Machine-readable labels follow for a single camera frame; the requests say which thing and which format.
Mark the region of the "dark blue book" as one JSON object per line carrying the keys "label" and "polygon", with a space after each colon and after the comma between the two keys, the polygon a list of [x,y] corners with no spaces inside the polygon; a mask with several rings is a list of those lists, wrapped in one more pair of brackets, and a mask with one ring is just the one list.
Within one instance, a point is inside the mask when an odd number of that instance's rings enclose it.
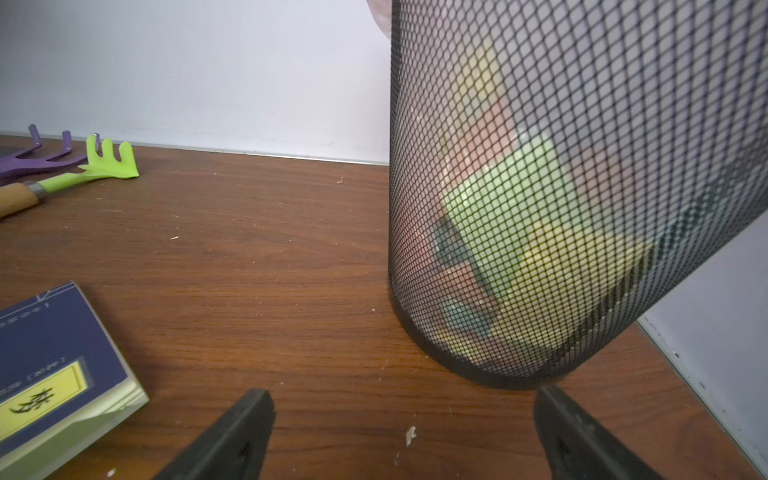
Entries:
{"label": "dark blue book", "polygon": [[46,478],[148,401],[76,283],[2,310],[2,478]]}

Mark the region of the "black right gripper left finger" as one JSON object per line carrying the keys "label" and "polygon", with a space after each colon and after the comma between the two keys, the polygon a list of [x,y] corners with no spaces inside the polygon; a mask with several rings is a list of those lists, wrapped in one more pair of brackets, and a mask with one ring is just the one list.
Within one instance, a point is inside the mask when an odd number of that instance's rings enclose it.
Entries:
{"label": "black right gripper left finger", "polygon": [[270,393],[251,389],[156,477],[257,479],[275,420]]}

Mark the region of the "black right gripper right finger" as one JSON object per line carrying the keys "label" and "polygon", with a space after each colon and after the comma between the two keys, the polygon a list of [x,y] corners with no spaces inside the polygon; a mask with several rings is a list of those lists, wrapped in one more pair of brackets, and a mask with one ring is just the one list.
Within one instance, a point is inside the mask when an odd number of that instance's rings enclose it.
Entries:
{"label": "black right gripper right finger", "polygon": [[557,386],[538,389],[533,419],[554,479],[662,479]]}

